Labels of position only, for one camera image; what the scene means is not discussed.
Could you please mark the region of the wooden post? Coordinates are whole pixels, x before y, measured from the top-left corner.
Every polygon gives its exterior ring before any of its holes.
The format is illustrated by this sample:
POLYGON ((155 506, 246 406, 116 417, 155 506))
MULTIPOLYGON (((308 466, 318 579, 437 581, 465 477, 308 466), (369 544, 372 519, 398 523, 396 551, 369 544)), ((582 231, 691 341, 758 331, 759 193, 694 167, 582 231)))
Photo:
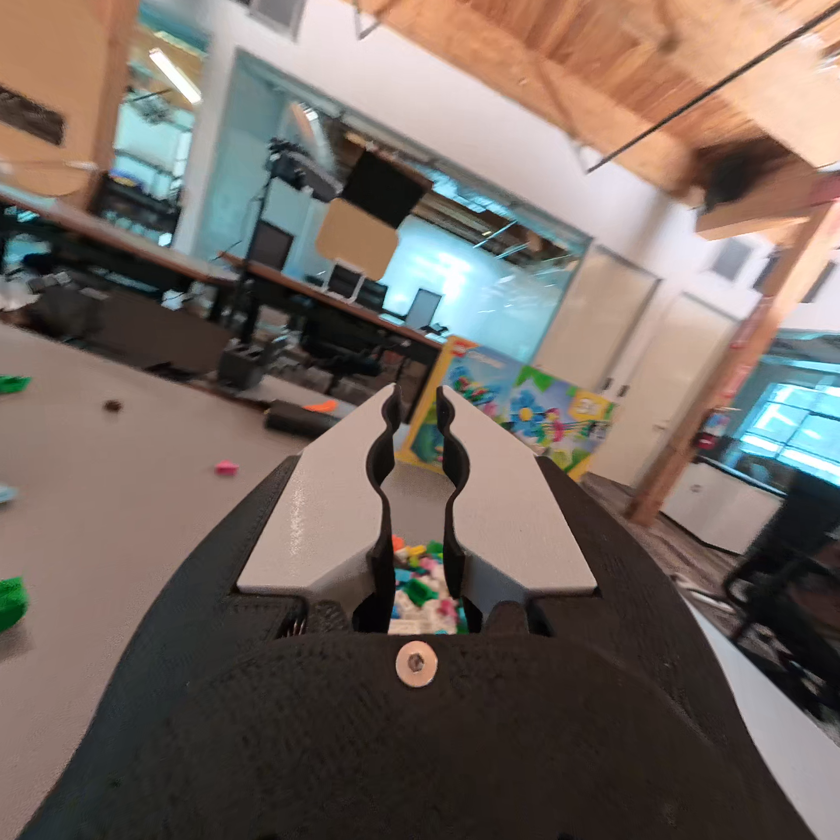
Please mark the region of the wooden post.
POLYGON ((695 457, 709 415, 730 406, 772 344, 784 320, 816 283, 838 243, 838 200, 815 206, 767 279, 764 294, 701 387, 696 400, 641 479, 625 518, 647 527, 695 457))

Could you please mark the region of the black office chair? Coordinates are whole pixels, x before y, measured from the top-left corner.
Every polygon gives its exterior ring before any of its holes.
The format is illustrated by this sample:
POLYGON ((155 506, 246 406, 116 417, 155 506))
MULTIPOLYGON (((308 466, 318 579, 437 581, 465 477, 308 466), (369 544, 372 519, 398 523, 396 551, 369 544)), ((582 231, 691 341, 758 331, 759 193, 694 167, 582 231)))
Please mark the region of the black office chair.
POLYGON ((738 624, 730 641, 798 708, 838 713, 838 650, 793 596, 810 576, 838 583, 818 555, 838 531, 838 487, 797 472, 780 508, 722 583, 738 624))

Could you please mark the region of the hanging cardboard panel black label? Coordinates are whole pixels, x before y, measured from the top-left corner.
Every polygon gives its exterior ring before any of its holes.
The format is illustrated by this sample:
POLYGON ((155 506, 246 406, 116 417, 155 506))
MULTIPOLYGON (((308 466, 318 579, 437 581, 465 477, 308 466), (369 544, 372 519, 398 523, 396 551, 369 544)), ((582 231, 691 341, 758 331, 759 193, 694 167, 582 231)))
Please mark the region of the hanging cardboard panel black label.
POLYGON ((139 7, 1 2, 2 183, 89 204, 112 162, 139 7))

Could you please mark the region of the long wooden table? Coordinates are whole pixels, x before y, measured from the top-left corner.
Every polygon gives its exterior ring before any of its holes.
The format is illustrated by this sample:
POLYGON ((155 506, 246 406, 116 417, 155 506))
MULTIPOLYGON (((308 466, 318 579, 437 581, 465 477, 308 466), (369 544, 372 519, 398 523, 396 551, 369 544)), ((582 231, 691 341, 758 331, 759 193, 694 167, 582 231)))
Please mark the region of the long wooden table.
POLYGON ((294 280, 283 274, 278 269, 273 269, 260 263, 246 261, 245 259, 230 254, 227 251, 222 251, 218 253, 217 256, 224 262, 228 263, 231 267, 239 270, 245 270, 248 277, 255 278, 257 285, 265 286, 266 284, 269 284, 275 288, 283 288, 291 295, 306 297, 320 305, 342 312, 356 320, 368 322, 369 324, 374 325, 377 329, 382 329, 390 334, 401 336, 403 340, 417 342, 433 350, 440 350, 445 345, 445 341, 430 338, 419 331, 390 322, 383 316, 376 314, 372 310, 364 308, 355 302, 351 302, 349 299, 337 297, 322 291, 311 284, 294 280))

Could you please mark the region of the yellow toy brick box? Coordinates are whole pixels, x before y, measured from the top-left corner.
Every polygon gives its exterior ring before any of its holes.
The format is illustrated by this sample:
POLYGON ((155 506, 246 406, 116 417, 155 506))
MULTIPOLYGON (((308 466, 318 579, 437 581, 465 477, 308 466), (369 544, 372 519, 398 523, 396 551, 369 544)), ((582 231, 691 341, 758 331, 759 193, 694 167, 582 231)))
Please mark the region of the yellow toy brick box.
POLYGON ((460 337, 443 345, 396 456, 443 473, 436 393, 449 386, 536 456, 579 482, 613 425, 616 404, 489 347, 460 337))

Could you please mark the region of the white cabinet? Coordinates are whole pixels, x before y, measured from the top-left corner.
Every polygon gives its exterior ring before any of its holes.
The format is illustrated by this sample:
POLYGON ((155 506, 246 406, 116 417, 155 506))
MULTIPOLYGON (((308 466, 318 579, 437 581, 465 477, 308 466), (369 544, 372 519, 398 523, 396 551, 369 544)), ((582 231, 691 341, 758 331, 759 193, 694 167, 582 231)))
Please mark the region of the white cabinet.
POLYGON ((661 513, 706 546, 741 555, 783 503, 783 494, 700 461, 686 468, 661 513))

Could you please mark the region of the black monitor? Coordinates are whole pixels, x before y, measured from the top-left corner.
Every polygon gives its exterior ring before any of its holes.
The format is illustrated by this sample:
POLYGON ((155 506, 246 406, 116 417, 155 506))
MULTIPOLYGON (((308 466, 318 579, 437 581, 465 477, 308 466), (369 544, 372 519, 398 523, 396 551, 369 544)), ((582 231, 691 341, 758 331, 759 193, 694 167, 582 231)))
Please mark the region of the black monitor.
POLYGON ((443 296, 427 289, 418 289, 415 298, 404 316, 404 324, 416 331, 426 330, 434 320, 434 315, 443 296))

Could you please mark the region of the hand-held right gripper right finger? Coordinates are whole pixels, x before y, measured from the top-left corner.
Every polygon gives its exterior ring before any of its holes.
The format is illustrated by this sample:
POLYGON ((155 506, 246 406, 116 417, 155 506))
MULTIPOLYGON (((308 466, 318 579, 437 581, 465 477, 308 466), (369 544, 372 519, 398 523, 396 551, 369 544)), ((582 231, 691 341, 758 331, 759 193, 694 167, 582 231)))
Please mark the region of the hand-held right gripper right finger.
POLYGON ((537 456, 455 389, 438 387, 444 572, 469 632, 511 603, 528 614, 545 597, 589 597, 597 582, 537 456))

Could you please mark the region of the pile of coloured toy bricks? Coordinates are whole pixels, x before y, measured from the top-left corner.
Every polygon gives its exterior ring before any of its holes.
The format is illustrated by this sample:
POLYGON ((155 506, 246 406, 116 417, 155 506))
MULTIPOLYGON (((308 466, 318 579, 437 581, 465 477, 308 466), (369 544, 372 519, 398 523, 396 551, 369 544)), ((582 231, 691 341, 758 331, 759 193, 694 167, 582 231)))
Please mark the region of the pile of coloured toy bricks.
POLYGON ((411 544, 393 534, 392 547, 395 595, 388 634, 467 634, 464 607, 445 579, 444 545, 411 544))

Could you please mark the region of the grey battery charger case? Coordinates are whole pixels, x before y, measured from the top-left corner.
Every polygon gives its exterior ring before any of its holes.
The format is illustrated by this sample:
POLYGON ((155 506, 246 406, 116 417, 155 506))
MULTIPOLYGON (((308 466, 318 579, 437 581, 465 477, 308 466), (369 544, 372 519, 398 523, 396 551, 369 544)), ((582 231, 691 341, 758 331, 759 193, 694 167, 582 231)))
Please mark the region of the grey battery charger case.
POLYGON ((238 345, 222 352, 216 372, 217 386, 231 392, 255 388, 266 370, 266 347, 238 345))

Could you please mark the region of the grey desk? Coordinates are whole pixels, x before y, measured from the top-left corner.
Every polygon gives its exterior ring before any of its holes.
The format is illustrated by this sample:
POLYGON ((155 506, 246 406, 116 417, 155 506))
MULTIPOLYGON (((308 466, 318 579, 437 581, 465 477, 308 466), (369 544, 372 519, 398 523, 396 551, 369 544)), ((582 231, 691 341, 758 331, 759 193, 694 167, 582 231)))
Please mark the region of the grey desk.
POLYGON ((838 838, 838 748, 546 458, 597 593, 360 632, 236 589, 294 444, 6 325, 2 373, 2 838, 838 838))

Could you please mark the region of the white door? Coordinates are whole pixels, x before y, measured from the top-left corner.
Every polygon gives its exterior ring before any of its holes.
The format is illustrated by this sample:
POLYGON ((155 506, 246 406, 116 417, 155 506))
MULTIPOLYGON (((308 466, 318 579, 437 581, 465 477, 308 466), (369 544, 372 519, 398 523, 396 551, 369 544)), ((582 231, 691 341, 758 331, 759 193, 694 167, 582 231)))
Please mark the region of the white door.
POLYGON ((591 246, 532 365, 591 392, 608 389, 660 282, 608 248, 591 246))
POLYGON ((735 318, 688 294, 654 332, 589 474, 635 488, 713 372, 735 318))

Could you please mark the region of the red fire extinguisher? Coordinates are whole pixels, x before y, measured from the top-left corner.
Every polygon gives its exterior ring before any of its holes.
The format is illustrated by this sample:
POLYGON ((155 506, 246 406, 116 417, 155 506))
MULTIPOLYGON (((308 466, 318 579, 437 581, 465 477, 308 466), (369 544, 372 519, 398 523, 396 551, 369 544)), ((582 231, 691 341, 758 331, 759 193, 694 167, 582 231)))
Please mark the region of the red fire extinguisher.
POLYGON ((731 412, 727 407, 717 408, 704 417, 692 446, 698 451, 709 451, 717 447, 729 424, 731 412))

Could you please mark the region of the black square panel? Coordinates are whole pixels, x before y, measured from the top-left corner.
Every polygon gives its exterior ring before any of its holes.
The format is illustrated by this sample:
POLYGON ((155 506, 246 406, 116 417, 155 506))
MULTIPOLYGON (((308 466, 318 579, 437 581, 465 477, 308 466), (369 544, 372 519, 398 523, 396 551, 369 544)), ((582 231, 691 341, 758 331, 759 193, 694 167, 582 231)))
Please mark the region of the black square panel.
POLYGON ((433 183, 411 167, 365 150, 349 173, 339 198, 398 229, 433 183))

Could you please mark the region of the green brick plate assembly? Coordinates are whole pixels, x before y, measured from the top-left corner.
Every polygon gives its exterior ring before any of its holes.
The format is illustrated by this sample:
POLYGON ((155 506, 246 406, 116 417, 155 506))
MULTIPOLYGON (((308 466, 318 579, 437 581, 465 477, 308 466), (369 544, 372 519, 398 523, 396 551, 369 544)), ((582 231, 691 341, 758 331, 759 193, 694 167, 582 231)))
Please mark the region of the green brick plate assembly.
POLYGON ((28 610, 28 604, 28 593, 21 576, 1 580, 0 631, 2 634, 23 619, 28 610))

